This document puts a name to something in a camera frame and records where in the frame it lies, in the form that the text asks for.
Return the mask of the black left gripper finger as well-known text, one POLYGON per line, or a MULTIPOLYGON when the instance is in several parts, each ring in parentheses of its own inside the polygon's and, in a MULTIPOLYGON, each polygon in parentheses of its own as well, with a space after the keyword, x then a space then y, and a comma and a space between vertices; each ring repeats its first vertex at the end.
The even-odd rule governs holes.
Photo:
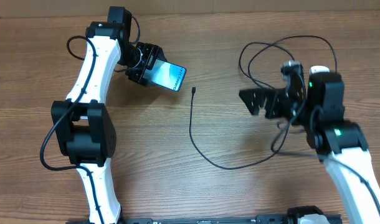
POLYGON ((158 84, 144 77, 139 79, 138 84, 143 85, 145 87, 158 86, 158 84))
POLYGON ((168 60, 166 59, 163 49, 161 47, 157 47, 156 50, 156 59, 167 62, 168 60))

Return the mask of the blue Galaxy S24+ smartphone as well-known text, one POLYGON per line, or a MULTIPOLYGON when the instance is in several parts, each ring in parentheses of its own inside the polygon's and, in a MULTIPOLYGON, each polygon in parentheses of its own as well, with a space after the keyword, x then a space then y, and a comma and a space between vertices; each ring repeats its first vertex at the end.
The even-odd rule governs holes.
POLYGON ((169 90, 179 91, 186 72, 184 67, 156 59, 153 68, 146 69, 143 77, 169 90))

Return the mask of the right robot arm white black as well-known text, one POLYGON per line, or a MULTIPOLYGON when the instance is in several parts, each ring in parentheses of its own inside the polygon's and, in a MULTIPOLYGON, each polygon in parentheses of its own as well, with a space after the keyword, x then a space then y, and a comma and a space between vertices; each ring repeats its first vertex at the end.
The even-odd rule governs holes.
POLYGON ((380 188, 367 140, 357 123, 344 118, 344 82, 339 73, 314 66, 308 92, 300 96, 297 72, 284 72, 288 86, 246 89, 239 96, 252 115, 264 107, 267 119, 285 118, 306 131, 309 146, 324 163, 350 223, 380 223, 380 188))

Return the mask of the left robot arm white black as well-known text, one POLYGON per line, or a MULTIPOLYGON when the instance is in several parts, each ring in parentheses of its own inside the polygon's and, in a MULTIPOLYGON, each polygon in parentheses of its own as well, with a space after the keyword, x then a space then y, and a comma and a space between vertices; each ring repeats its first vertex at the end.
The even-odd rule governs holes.
POLYGON ((123 223, 111 172, 116 131, 105 105, 115 67, 124 66, 128 79, 143 86, 176 83, 161 47, 130 42, 133 20, 130 11, 112 6, 107 21, 87 27, 77 81, 66 99, 51 107, 54 125, 46 140, 55 134, 62 155, 69 158, 67 168, 80 174, 90 208, 87 223, 123 223))

